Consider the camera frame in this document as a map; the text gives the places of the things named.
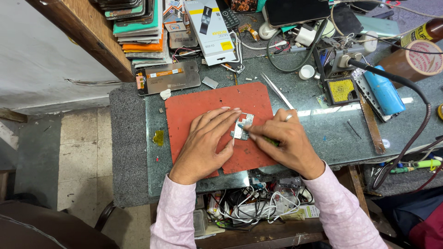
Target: fingernail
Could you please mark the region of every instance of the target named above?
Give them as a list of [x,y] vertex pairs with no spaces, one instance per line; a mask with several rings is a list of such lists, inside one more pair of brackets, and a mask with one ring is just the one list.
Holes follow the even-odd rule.
[[255,141],[255,139],[257,138],[254,134],[252,134],[252,133],[249,133],[249,137],[252,139],[252,140],[254,140]]

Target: forearm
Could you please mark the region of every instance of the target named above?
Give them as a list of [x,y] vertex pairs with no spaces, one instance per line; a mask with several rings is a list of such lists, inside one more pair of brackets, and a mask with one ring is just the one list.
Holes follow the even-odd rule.
[[150,248],[195,249],[194,209],[195,184],[181,185],[166,176],[157,207],[157,220],[151,226]]
[[387,248],[358,199],[341,185],[327,164],[314,180],[303,180],[320,210],[320,221],[334,249]]

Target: small cup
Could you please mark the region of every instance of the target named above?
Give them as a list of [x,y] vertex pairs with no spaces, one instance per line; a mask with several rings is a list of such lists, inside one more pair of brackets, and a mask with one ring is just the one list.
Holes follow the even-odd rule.
[[302,80],[307,80],[314,76],[315,70],[311,65],[304,65],[299,71],[299,76]]

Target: white wall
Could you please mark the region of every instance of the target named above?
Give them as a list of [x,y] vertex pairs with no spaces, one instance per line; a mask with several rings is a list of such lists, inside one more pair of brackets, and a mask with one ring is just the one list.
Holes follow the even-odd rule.
[[109,104],[118,87],[65,79],[118,80],[24,0],[0,1],[0,107],[24,114]]

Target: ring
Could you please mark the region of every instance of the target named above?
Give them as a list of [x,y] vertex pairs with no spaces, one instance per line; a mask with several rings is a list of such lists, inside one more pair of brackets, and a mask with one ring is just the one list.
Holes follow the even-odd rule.
[[288,116],[284,119],[284,121],[287,122],[290,118],[292,118],[292,114],[288,114]]

